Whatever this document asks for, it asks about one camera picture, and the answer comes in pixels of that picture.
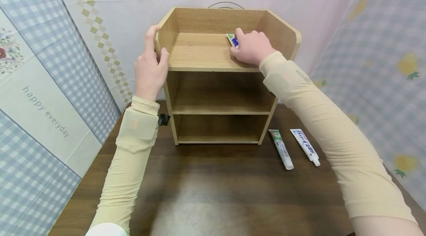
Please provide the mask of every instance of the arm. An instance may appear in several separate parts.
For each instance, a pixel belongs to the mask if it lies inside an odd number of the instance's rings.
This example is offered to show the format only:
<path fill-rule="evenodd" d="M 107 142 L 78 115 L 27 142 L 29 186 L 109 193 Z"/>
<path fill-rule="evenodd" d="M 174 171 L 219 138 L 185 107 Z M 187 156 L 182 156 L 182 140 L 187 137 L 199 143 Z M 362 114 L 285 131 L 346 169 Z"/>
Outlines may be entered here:
<path fill-rule="evenodd" d="M 231 48 L 231 53 L 240 61 L 260 65 L 266 87 L 296 113 L 320 144 L 337 175 L 356 234 L 423 235 L 361 130 L 294 62 L 274 50 L 263 33 L 243 34 L 237 29 L 236 37 L 239 49 Z"/>
<path fill-rule="evenodd" d="M 135 63 L 136 93 L 126 109 L 116 140 L 117 149 L 105 178 L 101 200 L 87 236 L 126 236 L 129 220 L 145 173 L 151 147 L 158 130 L 155 102 L 168 72 L 168 52 L 163 49 L 160 62 L 154 52 L 151 26 L 145 37 L 145 53 Z"/>

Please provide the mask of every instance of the finger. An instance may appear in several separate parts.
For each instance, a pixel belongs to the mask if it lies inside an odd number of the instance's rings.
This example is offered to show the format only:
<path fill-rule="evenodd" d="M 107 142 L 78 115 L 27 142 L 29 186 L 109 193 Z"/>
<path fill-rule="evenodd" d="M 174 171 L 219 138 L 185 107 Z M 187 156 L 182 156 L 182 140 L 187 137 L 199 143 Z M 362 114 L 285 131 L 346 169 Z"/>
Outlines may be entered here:
<path fill-rule="evenodd" d="M 237 37 L 237 40 L 244 37 L 244 32 L 242 31 L 241 28 L 235 29 L 235 37 Z"/>
<path fill-rule="evenodd" d="M 229 52 L 231 53 L 232 56 L 236 57 L 238 56 L 239 50 L 232 46 L 231 48 L 229 48 Z"/>
<path fill-rule="evenodd" d="M 160 29 L 158 25 L 151 25 L 145 34 L 145 54 L 150 56 L 155 55 L 154 52 L 154 37 L 155 33 Z"/>
<path fill-rule="evenodd" d="M 170 56 L 169 52 L 167 51 L 166 48 L 163 47 L 161 49 L 160 62 L 159 62 L 159 65 L 161 67 L 168 68 L 168 66 L 169 66 L 169 56 Z"/>

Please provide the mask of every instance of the shelf compartment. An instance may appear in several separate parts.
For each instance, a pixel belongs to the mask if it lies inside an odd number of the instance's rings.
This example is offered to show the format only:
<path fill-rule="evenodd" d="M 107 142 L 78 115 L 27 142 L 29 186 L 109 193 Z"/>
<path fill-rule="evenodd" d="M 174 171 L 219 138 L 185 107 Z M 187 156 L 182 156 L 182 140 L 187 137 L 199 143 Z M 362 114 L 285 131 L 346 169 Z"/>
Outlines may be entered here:
<path fill-rule="evenodd" d="M 174 115 L 179 144 L 257 144 L 267 115 Z"/>
<path fill-rule="evenodd" d="M 266 34 L 272 47 L 288 60 L 299 48 L 300 32 L 269 10 L 173 8 L 155 36 L 157 53 L 169 53 L 169 71 L 258 72 L 229 53 L 226 35 L 236 28 Z"/>
<path fill-rule="evenodd" d="M 259 71 L 229 53 L 225 34 L 178 33 L 170 51 L 170 71 Z"/>
<path fill-rule="evenodd" d="M 275 97 L 261 73 L 172 71 L 173 115 L 269 115 Z"/>

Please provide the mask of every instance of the hand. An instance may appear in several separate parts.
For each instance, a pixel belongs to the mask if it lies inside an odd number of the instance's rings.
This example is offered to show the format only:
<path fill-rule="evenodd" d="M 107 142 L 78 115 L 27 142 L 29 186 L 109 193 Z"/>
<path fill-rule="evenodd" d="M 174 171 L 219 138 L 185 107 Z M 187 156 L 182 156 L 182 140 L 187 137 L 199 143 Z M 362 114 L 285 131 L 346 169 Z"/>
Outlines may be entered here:
<path fill-rule="evenodd" d="M 169 52 L 162 48 L 160 62 L 154 51 L 154 36 L 160 29 L 152 25 L 145 34 L 145 52 L 135 62 L 136 93 L 142 99 L 155 101 L 166 82 L 169 70 Z"/>
<path fill-rule="evenodd" d="M 237 28 L 235 37 L 238 49 L 232 46 L 229 51 L 241 62 L 259 65 L 265 57 L 276 51 L 263 32 L 252 31 L 244 34 L 241 28 Z"/>

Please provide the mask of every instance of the top compartment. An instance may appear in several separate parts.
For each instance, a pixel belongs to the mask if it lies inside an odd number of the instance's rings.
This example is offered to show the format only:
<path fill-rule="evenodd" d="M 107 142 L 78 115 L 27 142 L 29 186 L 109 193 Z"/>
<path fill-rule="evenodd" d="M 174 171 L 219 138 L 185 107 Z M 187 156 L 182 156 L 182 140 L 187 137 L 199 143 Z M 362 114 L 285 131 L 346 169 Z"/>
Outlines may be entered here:
<path fill-rule="evenodd" d="M 160 25 L 155 47 L 157 52 L 163 47 L 169 51 L 169 71 L 258 71 L 229 53 L 225 34 L 238 27 L 245 33 L 264 32 L 289 60 L 301 41 L 299 31 L 268 10 L 173 8 Z"/>

